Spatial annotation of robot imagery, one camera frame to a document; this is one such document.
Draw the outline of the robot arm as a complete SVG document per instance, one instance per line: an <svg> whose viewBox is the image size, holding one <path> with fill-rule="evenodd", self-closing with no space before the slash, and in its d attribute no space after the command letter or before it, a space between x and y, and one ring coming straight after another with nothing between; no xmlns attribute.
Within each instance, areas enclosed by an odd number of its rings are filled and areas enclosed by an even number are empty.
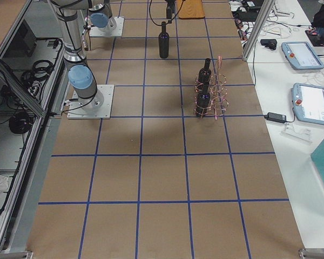
<svg viewBox="0 0 324 259"><path fill-rule="evenodd" d="M89 12L86 20L104 33L118 29L111 1L49 1L58 20L64 44L64 63L76 94L72 107L63 111L72 119L109 118L113 85L99 85L87 64L84 40L79 29L78 11Z"/></svg>
<svg viewBox="0 0 324 259"><path fill-rule="evenodd" d="M92 25L97 27L102 32L112 32L117 27L115 18L113 17L110 1L96 4L88 9L90 21Z"/></svg>

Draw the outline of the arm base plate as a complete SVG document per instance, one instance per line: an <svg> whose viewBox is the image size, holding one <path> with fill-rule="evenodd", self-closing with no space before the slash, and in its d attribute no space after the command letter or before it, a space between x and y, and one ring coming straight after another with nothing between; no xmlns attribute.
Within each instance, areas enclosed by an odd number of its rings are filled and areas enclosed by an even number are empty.
<svg viewBox="0 0 324 259"><path fill-rule="evenodd" d="M78 98L76 91L73 91L70 102L70 111L67 112L68 119L110 119L114 85L97 85L97 93L94 98L85 100Z"/></svg>
<svg viewBox="0 0 324 259"><path fill-rule="evenodd" d="M92 38L112 38L121 37L123 34L124 17L100 18L92 20L90 37Z"/></svg>

